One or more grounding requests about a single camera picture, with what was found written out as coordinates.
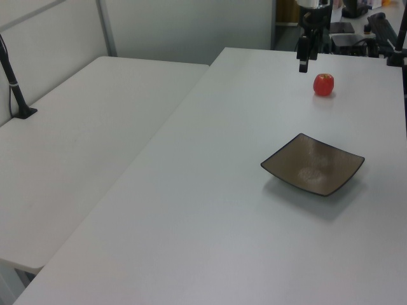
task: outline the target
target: white table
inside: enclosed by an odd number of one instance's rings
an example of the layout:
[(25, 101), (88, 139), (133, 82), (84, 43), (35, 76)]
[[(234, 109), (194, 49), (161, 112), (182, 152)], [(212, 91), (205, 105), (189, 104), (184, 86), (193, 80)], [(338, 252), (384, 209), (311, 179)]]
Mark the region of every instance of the white table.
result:
[(0, 262), (37, 273), (206, 65), (101, 57), (0, 128)]
[[(225, 49), (16, 305), (405, 305), (401, 70), (297, 71), (295, 53)], [(327, 198), (289, 186), (260, 163), (301, 132), (366, 161)]]

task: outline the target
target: black cable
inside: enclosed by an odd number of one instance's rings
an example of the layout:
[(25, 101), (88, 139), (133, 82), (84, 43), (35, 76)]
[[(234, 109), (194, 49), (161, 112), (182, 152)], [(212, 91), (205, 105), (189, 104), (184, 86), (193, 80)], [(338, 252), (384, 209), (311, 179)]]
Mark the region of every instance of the black cable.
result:
[(7, 56), (7, 59), (8, 59), (8, 50), (7, 50), (7, 46), (6, 46), (6, 43), (4, 42), (3, 37), (2, 37), (2, 35), (1, 35), (1, 34), (0, 34), (0, 42), (1, 42), (1, 44), (2, 44), (2, 46), (3, 46), (3, 48), (4, 48), (4, 50), (6, 51), (6, 56)]
[(8, 110), (10, 112), (11, 118), (14, 118), (13, 112), (11, 111), (11, 86), (8, 87)]
[[(8, 50), (7, 50), (7, 46), (6, 43), (3, 40), (2, 35), (0, 34), (0, 43), (1, 43), (1, 47), (4, 48), (5, 52), (6, 52), (6, 56), (8, 59)], [(8, 86), (8, 111), (10, 112), (10, 116), (11, 118), (14, 118), (13, 116), (13, 112), (11, 111), (11, 86)]]

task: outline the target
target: black stand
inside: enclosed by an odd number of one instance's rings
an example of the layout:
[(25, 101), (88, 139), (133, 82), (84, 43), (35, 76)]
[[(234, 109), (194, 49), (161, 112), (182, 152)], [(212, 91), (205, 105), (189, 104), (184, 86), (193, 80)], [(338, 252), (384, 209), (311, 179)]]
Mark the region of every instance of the black stand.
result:
[(401, 20), (400, 31), (396, 41), (394, 53), (387, 58), (387, 65), (391, 67), (402, 67), (404, 65), (403, 44), (407, 31), (407, 7), (404, 8), (403, 19)]
[(365, 4), (358, 4), (355, 12), (351, 12), (347, 8), (342, 8), (342, 17), (345, 18), (358, 18), (369, 11), (369, 6)]
[(17, 79), (15, 78), (13, 69), (11, 68), (10, 61), (8, 60), (7, 48), (1, 35), (0, 35), (0, 62), (1, 65), (3, 66), (9, 85), (13, 90), (15, 100), (17, 101), (18, 104), (18, 115), (16, 115), (15, 118), (27, 119), (28, 117), (32, 116), (35, 112), (37, 112), (37, 109), (30, 108), (25, 103), (23, 94), (20, 90)]

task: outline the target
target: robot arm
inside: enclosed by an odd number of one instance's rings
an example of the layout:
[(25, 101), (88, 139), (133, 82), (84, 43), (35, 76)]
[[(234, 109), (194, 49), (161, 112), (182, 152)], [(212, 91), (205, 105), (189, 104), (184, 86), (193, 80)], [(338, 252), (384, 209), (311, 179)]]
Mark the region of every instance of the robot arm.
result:
[(331, 0), (296, 0), (300, 6), (299, 25), (304, 34), (298, 40), (297, 59), (300, 72), (307, 73), (308, 61), (316, 60), (322, 43), (322, 33), (331, 22)]

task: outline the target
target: white wall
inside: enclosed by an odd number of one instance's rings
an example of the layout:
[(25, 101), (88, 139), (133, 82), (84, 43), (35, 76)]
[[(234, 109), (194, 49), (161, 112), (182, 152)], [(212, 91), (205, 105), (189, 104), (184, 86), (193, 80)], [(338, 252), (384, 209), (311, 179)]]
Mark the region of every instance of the white wall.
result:
[(272, 43), (275, 0), (100, 1), (119, 57), (211, 64), (225, 46)]
[[(107, 55), (96, 0), (66, 0), (1, 34), (29, 105)], [(0, 68), (0, 126), (7, 120), (8, 81)]]

